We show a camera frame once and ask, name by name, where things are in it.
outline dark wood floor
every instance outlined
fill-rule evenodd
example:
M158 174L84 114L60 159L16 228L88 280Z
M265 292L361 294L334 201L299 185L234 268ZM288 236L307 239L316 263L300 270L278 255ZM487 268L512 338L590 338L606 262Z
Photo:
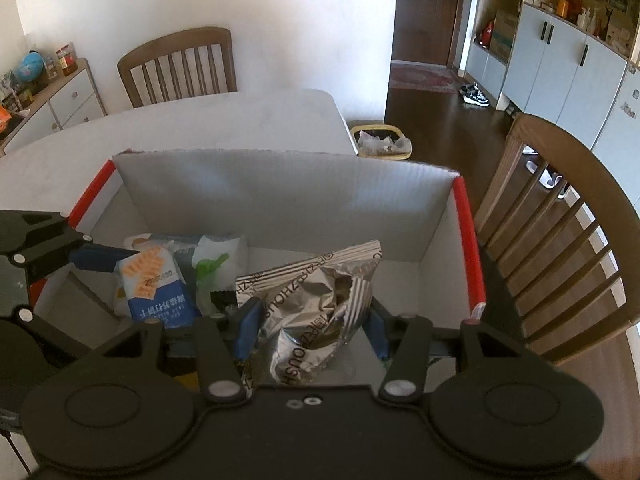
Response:
M492 176L502 155L507 133L511 126L511 119L503 112L491 109L477 108L463 104L458 95L438 94L412 90L390 89L386 108L385 122L399 127L411 140L414 148L412 160L428 162L440 166L447 166L460 172L465 178L469 202L475 212L481 203ZM501 215L506 211L509 200L513 201L519 190L529 177L524 168L524 160L516 170L511 183L505 191L504 202L501 201L487 225L487 230L479 236L479 240L486 240L487 232L491 232ZM504 241L498 240L496 247L506 243L514 232L531 215L545 196L542 186L536 189L526 206L514 220L514 225L505 232ZM546 222L540 222L540 232L532 233L522 246L507 258L502 272L512 268L519 259L532 248L532 245L552 225L554 219L559 218L568 208L565 202L557 202L548 214ZM530 272L539 272L566 245L568 245L581 231L576 220L570 224L558 237L558 240L540 255L530 267ZM519 313L528 310L531 304L552 291L571 272L593 256L593 249L584 244L580 253L576 254L552 280L541 283L531 294L514 306L511 294L501 280L500 270L492 263L492 255L482 253L482 266L488 293L488 306L483 320L516 338L522 334L519 323ZM572 290L572 296L580 298L594 284L600 283L604 272L598 268L592 271L577 287ZM528 282L526 273L513 285L519 290ZM566 307L566 301L558 301L550 311L556 312ZM567 324L559 334L551 334L541 339L534 349L544 351L550 346L565 340L568 336L584 329L585 324L591 324L607 312L616 308L611 293L605 295L598 303L583 315L578 316L573 324ZM536 319L532 316L525 330L535 329L546 319ZM631 358L629 344L625 334L601 345L562 366L562 369L588 384L600 397L603 403L606 421L603 434L593 449L589 460L590 467L606 480L636 480L640 475L640 398L638 382L634 373L634 363Z

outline black cable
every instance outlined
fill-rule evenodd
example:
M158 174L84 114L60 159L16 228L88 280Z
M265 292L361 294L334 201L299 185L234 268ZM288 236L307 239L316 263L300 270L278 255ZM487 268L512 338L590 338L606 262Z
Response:
M11 446L11 449L14 450L15 455L18 457L18 460L22 464L22 467L26 469L27 474L31 475L31 470L29 469L29 466L27 466L27 463L22 458L22 455L20 454L20 451L18 451L18 448L15 447L14 441L11 440L11 433L9 433L7 430L0 430L0 434L4 436L5 439L8 440L9 446Z

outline blue globe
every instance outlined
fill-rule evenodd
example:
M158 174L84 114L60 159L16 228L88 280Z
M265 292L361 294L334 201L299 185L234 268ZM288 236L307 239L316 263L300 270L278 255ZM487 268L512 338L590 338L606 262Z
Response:
M18 68L15 70L15 75L18 76L23 83L33 81L36 79L44 69L44 60L42 56L37 52L30 52L20 62Z

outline chair backrest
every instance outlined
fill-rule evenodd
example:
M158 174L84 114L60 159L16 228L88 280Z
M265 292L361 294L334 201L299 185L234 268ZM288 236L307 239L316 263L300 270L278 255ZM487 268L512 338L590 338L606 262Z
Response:
M571 185L579 194L579 200L566 211L558 222L542 236L526 256L524 256L506 276L507 284L511 278L522 272L558 237L558 235L575 219L575 216L586 205L595 220L581 230L574 241L569 243L552 261L536 272L532 279L516 295L520 297L531 291L541 283L545 283L556 272L566 266L567 262L580 250L580 247L600 227L604 232L607 244L601 250L593 250L593 256L582 264L575 272L561 282L553 291L537 302L530 310L521 315L523 320L530 316L546 313L546 322L535 332L527 334L530 344L563 327L579 314L586 311L611 288L622 280L625 303L612 312L607 312L601 319L588 327L581 327L580 332L569 336L567 340L559 342L553 348L545 351L543 356L551 362L561 364L588 349L603 343L635 325L640 320L640 219L625 195L622 188L607 171L602 163L579 140L563 129L548 121L527 114L520 114L516 118L508 135L504 153L498 165L498 170L492 179L489 189L474 218L476 231L481 235L487 226L489 216L494 211L498 200L503 195L511 175L516 170L525 145L531 146L545 162L539 164L524 188L511 203L497 228L489 234L481 236L487 239L487 247L508 230L514 215L522 208L527 196L536 187L538 179L546 165L556 168L563 179L559 182L527 218L524 225L507 242L497 256L500 263L510 256L518 246L522 248L522 241L535 231L542 217L557 202L558 195L565 185ZM574 301L563 311L557 312L549 318L548 308L556 301L565 297L592 270L600 267L604 258L614 256L617 270L613 275L603 279L600 285L593 288L586 295Z
M220 46L226 91L238 91L231 49L231 33L221 27L192 28L148 41L120 59L118 72L131 104L134 108L143 106L140 92L134 80L133 71L137 67L142 69L142 77L151 104L158 102L157 96L161 96L163 101L169 101L172 97L182 99L183 97L220 93L218 70L215 63L215 57L218 54L213 49L216 45ZM194 66L190 66L188 61L188 58L191 57L191 50L193 51ZM207 73L203 70L201 55L208 60L209 70ZM152 77L153 72L150 65L155 69L155 78ZM194 88L193 85L194 69L198 79L198 88ZM171 77L173 91L171 87L167 88L164 79L166 72Z

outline door mat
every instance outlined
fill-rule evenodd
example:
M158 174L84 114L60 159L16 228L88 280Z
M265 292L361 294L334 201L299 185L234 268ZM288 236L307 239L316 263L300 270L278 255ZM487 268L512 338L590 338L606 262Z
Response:
M443 65L392 61L389 88L457 94L465 81Z

